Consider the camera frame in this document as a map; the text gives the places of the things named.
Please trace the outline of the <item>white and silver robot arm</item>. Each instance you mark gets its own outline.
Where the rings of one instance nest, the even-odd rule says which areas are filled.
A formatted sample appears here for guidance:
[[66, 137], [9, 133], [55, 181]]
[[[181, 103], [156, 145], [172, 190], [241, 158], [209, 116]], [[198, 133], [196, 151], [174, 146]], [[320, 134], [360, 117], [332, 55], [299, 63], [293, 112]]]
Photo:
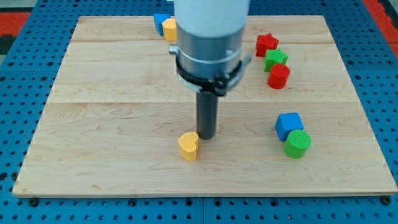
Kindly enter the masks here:
[[244, 75], [251, 56], [241, 57], [249, 0], [176, 0], [175, 56], [179, 80], [196, 93], [200, 139], [215, 135], [218, 99]]

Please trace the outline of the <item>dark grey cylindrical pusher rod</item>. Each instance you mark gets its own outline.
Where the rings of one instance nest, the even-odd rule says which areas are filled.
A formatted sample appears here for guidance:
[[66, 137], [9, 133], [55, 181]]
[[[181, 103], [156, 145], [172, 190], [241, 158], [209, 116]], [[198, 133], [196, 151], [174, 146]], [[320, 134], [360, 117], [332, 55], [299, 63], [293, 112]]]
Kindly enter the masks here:
[[196, 95], [197, 133], [200, 139], [208, 140], [215, 135], [218, 97], [207, 92]]

